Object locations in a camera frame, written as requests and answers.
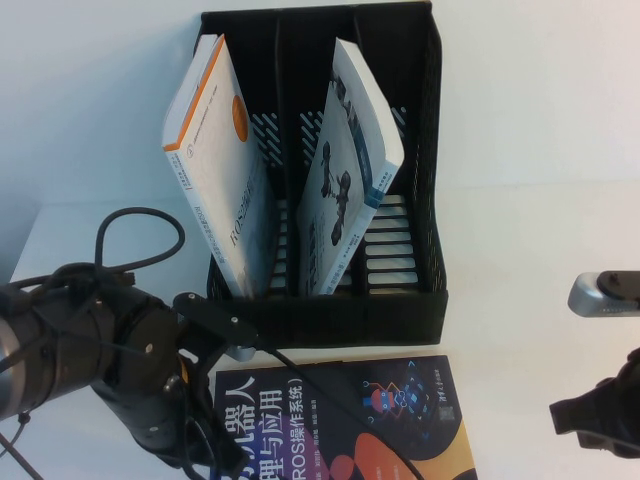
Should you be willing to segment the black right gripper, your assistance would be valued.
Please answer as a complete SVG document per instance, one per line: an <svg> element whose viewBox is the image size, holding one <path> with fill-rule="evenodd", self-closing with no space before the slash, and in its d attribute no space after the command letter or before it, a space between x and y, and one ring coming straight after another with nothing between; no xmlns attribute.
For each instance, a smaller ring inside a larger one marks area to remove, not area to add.
<svg viewBox="0 0 640 480"><path fill-rule="evenodd" d="M638 459L639 446L602 435L639 434L639 349L613 378L600 381L578 397L549 406L555 433L578 434L581 448L608 451L623 459Z"/></svg>

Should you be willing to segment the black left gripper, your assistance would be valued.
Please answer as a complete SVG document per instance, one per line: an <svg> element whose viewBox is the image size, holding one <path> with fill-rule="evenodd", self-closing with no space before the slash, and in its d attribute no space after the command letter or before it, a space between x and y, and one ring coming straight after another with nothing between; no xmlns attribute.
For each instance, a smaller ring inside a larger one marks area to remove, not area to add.
<svg viewBox="0 0 640 480"><path fill-rule="evenodd" d="M100 381L94 392L127 428L136 444L189 479L219 479L220 463L236 463L233 439L207 400L190 383L194 362L180 355L176 369L150 393L125 392Z"/></svg>

